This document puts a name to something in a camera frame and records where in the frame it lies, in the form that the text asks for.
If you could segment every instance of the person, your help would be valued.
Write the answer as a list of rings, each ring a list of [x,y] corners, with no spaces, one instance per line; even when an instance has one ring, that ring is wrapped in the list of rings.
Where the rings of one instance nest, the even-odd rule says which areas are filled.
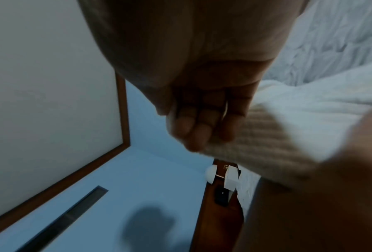
[[[232,141],[307,0],[78,0],[102,53],[199,152]],[[372,113],[298,191],[262,180],[235,251],[372,251]]]

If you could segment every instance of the white lampshade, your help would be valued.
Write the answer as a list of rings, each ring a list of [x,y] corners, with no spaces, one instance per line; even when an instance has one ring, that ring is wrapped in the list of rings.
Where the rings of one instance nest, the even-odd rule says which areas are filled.
[[[205,179],[207,180],[208,183],[210,184],[214,183],[217,169],[218,166],[215,164],[207,168],[207,171],[205,172]]]

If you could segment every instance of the finger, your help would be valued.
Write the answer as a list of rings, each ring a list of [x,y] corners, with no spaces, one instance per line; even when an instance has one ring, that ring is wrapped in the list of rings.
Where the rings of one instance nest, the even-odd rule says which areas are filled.
[[[247,116],[258,84],[259,82],[255,82],[243,87],[228,88],[227,112],[219,128],[219,137],[222,140],[229,142],[236,137]]]
[[[202,151],[217,127],[226,104],[224,90],[207,92],[202,96],[197,122],[185,139],[185,146],[192,152]]]
[[[174,97],[172,88],[137,87],[146,98],[155,106],[157,114],[168,115],[172,107]]]
[[[172,127],[172,136],[184,139],[193,129],[200,103],[200,93],[195,89],[184,88],[181,91],[180,106]]]
[[[272,59],[211,62],[197,68],[192,79],[203,90],[246,86],[261,80],[272,62]]]

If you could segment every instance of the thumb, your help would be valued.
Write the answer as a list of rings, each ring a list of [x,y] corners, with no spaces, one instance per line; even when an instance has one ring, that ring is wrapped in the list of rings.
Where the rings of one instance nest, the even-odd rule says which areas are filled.
[[[172,88],[137,87],[146,98],[156,107],[159,115],[168,115],[174,101]]]

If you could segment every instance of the palm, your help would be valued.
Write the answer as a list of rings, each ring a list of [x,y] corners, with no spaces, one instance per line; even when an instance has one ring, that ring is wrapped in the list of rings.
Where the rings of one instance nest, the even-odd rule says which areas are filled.
[[[79,1],[107,59],[160,114],[169,112],[175,94],[172,133],[194,151],[218,125],[223,139],[233,138],[304,2]]]

